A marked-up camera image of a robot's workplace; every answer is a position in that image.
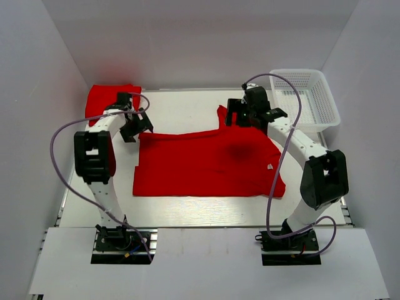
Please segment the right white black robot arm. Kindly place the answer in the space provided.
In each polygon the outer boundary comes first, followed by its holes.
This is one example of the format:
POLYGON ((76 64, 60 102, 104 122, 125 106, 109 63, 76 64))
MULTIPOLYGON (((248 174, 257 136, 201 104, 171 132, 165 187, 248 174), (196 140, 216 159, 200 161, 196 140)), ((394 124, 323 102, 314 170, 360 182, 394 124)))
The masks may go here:
POLYGON ((305 241, 303 232, 322 220, 323 212, 349 191, 344 153, 315 143, 286 112, 271 108, 263 87, 245 90, 241 99, 228 99, 225 123, 258 129, 283 147, 283 156, 290 154, 302 168, 301 200, 282 225, 283 244, 297 249, 305 241))

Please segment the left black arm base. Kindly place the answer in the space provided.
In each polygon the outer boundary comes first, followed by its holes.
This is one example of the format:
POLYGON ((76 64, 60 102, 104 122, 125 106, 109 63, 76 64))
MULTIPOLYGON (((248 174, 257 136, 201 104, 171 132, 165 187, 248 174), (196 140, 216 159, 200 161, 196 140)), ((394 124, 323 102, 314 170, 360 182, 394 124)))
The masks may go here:
POLYGON ((91 264, 150 265, 156 253, 156 230, 96 226, 91 264))

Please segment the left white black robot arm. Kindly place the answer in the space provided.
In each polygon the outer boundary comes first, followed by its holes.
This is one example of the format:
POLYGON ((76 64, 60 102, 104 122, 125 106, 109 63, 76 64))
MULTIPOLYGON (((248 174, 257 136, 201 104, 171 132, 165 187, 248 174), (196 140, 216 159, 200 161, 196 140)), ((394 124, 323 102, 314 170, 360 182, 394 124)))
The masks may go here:
POLYGON ((118 92, 116 102, 106 106, 99 116, 89 117, 95 124, 74 134, 75 172, 92 192, 93 203, 100 212, 105 228, 128 225, 116 195, 113 177, 116 157, 113 138, 119 134, 125 143, 136 142, 136 136, 154 126, 146 111, 149 99, 137 92, 118 92))

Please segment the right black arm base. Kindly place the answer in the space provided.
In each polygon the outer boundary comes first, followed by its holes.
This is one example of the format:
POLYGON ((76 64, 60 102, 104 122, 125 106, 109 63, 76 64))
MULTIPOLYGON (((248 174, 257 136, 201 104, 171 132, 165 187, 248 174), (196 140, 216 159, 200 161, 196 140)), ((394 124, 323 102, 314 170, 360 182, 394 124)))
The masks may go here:
POLYGON ((321 265, 319 244, 315 230, 310 229, 284 239, 272 239, 267 231, 255 235, 261 245, 263 266, 316 266, 321 265))

